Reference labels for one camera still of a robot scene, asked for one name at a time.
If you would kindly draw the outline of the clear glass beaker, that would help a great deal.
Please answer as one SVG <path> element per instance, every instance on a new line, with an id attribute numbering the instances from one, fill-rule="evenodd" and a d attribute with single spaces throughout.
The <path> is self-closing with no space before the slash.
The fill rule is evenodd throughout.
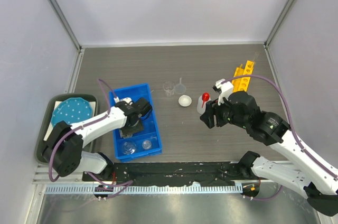
<path id="1" fill-rule="evenodd" d="M 174 95 L 174 87 L 175 87 L 175 84 L 171 81 L 167 81 L 163 84 L 163 90 L 165 91 L 165 95 L 167 97 Z"/>

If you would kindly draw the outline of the blue compartment bin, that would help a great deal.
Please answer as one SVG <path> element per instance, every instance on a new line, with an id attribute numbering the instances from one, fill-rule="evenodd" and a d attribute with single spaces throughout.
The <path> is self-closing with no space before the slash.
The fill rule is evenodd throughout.
<path id="1" fill-rule="evenodd" d="M 116 100 L 128 115 L 126 125 L 113 131 L 115 158 L 121 162 L 162 153 L 162 142 L 147 83 L 119 88 L 109 93 L 111 106 Z"/>

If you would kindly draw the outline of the small clear glass jar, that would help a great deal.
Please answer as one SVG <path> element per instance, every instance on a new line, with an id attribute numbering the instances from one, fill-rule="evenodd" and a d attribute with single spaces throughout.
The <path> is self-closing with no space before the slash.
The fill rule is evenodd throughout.
<path id="1" fill-rule="evenodd" d="M 142 142 L 142 148 L 144 150 L 149 150 L 152 148 L 152 142 L 150 140 L 145 140 Z"/>

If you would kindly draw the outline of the clear glass flask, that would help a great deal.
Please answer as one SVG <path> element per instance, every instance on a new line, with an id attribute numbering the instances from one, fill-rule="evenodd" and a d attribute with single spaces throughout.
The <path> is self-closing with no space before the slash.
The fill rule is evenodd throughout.
<path id="1" fill-rule="evenodd" d="M 131 155 L 137 152 L 137 145 L 133 141 L 125 141 L 121 146 L 121 151 L 125 155 Z"/>

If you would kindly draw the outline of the clear glass test tube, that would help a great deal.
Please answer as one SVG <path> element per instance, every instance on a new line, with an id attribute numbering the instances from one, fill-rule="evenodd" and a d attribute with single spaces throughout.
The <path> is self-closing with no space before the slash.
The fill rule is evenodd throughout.
<path id="1" fill-rule="evenodd" d="M 253 59 L 252 59 L 252 62 L 253 62 L 253 63 L 255 63 L 255 62 L 256 62 L 256 60 L 257 60 L 258 56 L 259 56 L 259 52 L 258 52 L 258 51 L 256 51 L 256 52 L 254 53 L 254 56 L 253 56 Z"/>

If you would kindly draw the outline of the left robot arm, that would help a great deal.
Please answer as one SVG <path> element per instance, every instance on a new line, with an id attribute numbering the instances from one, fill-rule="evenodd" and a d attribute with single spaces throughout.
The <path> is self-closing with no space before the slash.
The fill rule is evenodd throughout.
<path id="1" fill-rule="evenodd" d="M 120 129 L 125 134 L 141 132 L 142 118 L 148 118 L 152 111 L 151 103 L 143 97 L 136 102 L 124 98 L 93 118 L 74 124 L 58 122 L 42 151 L 49 164 L 50 181 L 73 172 L 86 172 L 98 181 L 109 180 L 114 172 L 113 162 L 101 152 L 89 153 L 83 148 L 112 130 Z"/>

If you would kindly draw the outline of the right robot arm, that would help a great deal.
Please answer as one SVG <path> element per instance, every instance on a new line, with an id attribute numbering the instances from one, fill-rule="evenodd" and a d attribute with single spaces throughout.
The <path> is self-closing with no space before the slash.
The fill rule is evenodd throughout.
<path id="1" fill-rule="evenodd" d="M 330 217 L 337 214 L 337 168 L 301 140 L 288 122 L 275 113 L 260 110 L 255 98 L 245 91 L 205 102 L 204 107 L 200 119 L 208 128 L 231 124 L 245 129 L 255 141 L 298 168 L 288 169 L 248 151 L 239 162 L 241 177 L 273 180 L 303 196 L 316 211 Z"/>

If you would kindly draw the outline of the white evaporating dish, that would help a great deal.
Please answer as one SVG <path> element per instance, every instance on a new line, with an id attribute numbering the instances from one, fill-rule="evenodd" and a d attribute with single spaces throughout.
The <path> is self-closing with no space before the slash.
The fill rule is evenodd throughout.
<path id="1" fill-rule="evenodd" d="M 192 103 L 192 99 L 188 95 L 181 95 L 178 99 L 179 105 L 182 107 L 188 107 Z"/>

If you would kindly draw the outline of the clear plastic funnel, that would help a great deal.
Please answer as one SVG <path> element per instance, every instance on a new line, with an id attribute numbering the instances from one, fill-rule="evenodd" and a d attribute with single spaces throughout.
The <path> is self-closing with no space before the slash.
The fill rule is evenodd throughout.
<path id="1" fill-rule="evenodd" d="M 186 92 L 186 86 L 182 84 L 182 78 L 180 78 L 179 83 L 174 86 L 174 92 L 177 95 L 183 95 Z"/>

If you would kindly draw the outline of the teal dotted plate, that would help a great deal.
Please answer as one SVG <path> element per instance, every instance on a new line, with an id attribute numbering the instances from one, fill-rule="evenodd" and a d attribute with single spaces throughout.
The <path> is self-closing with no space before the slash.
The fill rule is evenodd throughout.
<path id="1" fill-rule="evenodd" d="M 67 124 L 78 123 L 87 120 L 95 114 L 96 103 L 89 102 L 81 97 L 72 97 L 64 101 L 57 101 L 51 116 L 51 125 L 54 127 L 58 122 Z"/>

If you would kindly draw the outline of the dark grey tray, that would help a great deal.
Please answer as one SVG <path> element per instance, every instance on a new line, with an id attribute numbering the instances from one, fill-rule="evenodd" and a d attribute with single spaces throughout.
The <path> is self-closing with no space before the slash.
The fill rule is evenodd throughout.
<path id="1" fill-rule="evenodd" d="M 44 146 L 44 141 L 48 138 L 51 130 L 53 129 L 53 124 L 51 120 L 53 118 L 53 112 L 56 110 L 58 111 L 58 105 L 61 104 L 63 101 L 67 101 L 69 98 L 79 99 L 82 98 L 83 100 L 87 101 L 89 106 L 91 107 L 92 113 L 91 117 L 98 114 L 99 111 L 99 102 L 97 98 L 90 94 L 61 94 L 53 97 L 46 108 L 42 124 L 40 127 L 40 131 L 37 137 L 37 143 L 35 146 L 35 157 L 39 164 L 47 165 L 47 161 L 42 157 L 42 150 Z"/>

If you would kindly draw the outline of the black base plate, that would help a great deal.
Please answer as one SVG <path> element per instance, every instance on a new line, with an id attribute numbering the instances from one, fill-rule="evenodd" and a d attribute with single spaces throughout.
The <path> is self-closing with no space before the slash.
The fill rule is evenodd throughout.
<path id="1" fill-rule="evenodd" d="M 129 162 L 114 163 L 102 175 L 101 181 L 118 184 L 132 181 L 133 186 L 201 186 L 233 185 L 236 180 L 257 180 L 253 172 L 231 162 Z"/>

